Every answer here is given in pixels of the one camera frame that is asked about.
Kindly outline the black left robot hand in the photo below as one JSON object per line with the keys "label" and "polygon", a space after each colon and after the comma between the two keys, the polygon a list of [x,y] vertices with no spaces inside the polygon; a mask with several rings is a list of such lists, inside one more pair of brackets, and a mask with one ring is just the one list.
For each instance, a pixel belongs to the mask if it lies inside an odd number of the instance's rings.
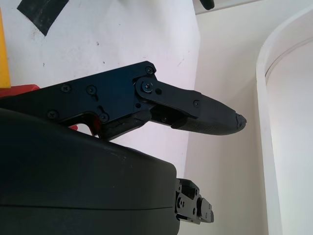
{"label": "black left robot hand", "polygon": [[200,0],[205,10],[211,10],[215,7],[214,0]]}

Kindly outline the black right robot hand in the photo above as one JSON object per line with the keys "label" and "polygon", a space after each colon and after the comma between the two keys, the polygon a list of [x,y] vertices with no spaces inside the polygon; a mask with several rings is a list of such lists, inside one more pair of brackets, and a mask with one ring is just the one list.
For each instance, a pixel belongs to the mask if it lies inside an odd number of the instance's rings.
{"label": "black right robot hand", "polygon": [[169,162],[112,140],[149,121],[207,135],[243,130],[228,106],[160,82],[148,61],[0,97],[3,235],[176,235],[212,223]]}

